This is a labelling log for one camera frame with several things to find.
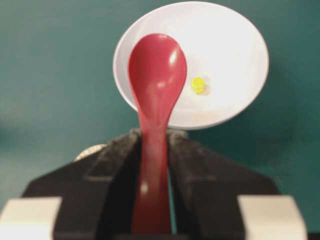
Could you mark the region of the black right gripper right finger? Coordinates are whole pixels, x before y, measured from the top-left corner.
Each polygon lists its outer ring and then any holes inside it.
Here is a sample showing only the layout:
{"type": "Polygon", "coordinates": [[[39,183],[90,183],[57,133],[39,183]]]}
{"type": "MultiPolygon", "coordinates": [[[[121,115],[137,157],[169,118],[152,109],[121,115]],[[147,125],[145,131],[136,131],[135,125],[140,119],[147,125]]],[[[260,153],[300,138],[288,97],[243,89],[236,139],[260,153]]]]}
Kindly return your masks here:
{"type": "Polygon", "coordinates": [[[168,130],[168,166],[178,234],[243,240],[239,195],[279,195],[274,181],[213,152],[182,130],[168,130]]]}

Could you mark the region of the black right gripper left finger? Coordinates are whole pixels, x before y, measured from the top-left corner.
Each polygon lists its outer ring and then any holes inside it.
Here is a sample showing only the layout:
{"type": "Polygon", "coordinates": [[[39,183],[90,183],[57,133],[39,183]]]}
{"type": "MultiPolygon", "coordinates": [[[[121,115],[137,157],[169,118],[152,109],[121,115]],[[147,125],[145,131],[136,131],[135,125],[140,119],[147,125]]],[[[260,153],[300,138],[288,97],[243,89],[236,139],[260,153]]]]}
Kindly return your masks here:
{"type": "Polygon", "coordinates": [[[33,179],[23,198],[61,197],[55,240],[110,240],[131,233],[141,131],[109,141],[102,150],[33,179]]]}

